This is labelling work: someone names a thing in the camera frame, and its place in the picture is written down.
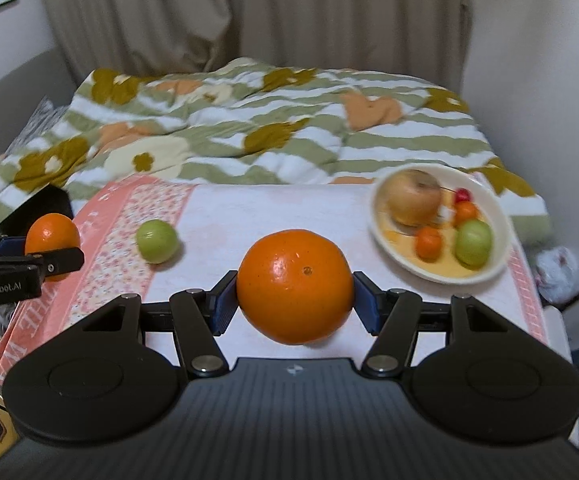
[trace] orange fruit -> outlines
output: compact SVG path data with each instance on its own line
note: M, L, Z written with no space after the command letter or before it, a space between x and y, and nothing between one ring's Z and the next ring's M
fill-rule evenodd
M472 219L478 219L480 211L474 205L474 202L458 202L454 206L454 227L460 226L463 222Z
M236 275L243 314L264 335L288 345L326 338L354 300L354 281L341 250L311 231L290 229L258 240Z
M25 254L80 246L81 237L74 222L59 213L49 213L40 217L32 224L25 237ZM68 274L59 274L50 276L46 280L58 282L67 276Z
M443 237L438 229L425 226L416 232L415 248L422 260L437 260L443 250Z

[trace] gray ribbed surface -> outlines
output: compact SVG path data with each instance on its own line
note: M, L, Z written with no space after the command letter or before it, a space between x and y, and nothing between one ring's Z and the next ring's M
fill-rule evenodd
M303 371L292 375L295 365ZM240 359L226 377L193 382L164 420L124 442L60 450L22 441L0 460L0 480L579 480L566 442L470 446L422 419L396 383L350 371L341 359Z

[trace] bowl of fruit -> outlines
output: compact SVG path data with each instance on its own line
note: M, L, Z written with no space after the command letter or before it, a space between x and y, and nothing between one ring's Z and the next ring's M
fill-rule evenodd
M496 195L441 164L405 164L373 186L369 226L414 274L450 285L490 280L506 266L513 231Z

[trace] green plum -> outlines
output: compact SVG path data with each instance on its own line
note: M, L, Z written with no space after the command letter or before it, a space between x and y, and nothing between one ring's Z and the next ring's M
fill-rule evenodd
M471 267L482 267L492 252L492 229L482 220L463 222L456 233L454 255Z
M148 220L136 231L138 252L149 264L162 264L179 248L176 230L162 220Z

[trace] bowl rim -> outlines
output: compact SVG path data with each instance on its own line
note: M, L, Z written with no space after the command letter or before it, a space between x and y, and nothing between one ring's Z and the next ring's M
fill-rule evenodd
M383 183L388 178L390 178L391 176L393 176L396 173L399 173L400 171L424 170L425 168L429 168L430 166L437 166L439 168L442 168L443 171L455 173L455 174L460 175L462 178L469 179L471 182L473 182L477 186L480 186L486 193L488 193L493 198L493 204L495 204L494 207L498 210L498 213L503 218L503 222L504 222L506 229L508 231L508 237L507 237L506 246L503 248L503 252L501 253L499 260L495 264L490 266L487 270L477 272L477 273L472 274L471 276L468 276L466 278L449 278L446 276L441 276L440 274L435 274L433 272L429 272L428 270L422 269L422 268L412 264L411 262L409 262L409 260L407 260L406 258L401 256L401 254L394 251L394 249L391 247L391 245L387 242L387 240L385 240L385 238L381 234L380 228L378 227L378 222L377 222L377 218L376 218L376 214L375 214L374 205L376 203L378 190L381 188ZM456 168L452 168L450 166L445 166L444 164L438 164L436 162L411 162L408 164L403 164L402 166L395 168L393 171L389 171L389 172L385 173L378 180L376 180L373 183L372 191L369 194L369 228L370 228L372 235L374 236L374 239L378 242L380 247L394 261L399 263L400 266L404 267L405 269L409 270L410 272L412 272L413 274L417 275L420 278L424 278L425 280L428 280L430 282L443 283L444 285L474 285L476 283L487 282L487 281L491 280L492 278L495 278L507 266L508 261L509 261L509 256L511 255L511 250L513 247L514 228L511 224L511 220L509 219L509 217L507 216L505 211L503 211L503 208L501 207L500 203L498 202L498 197L493 193L493 191L488 186L486 186L485 184L483 184L482 182L477 180L476 178L474 178L468 174L465 174L462 171L457 170Z

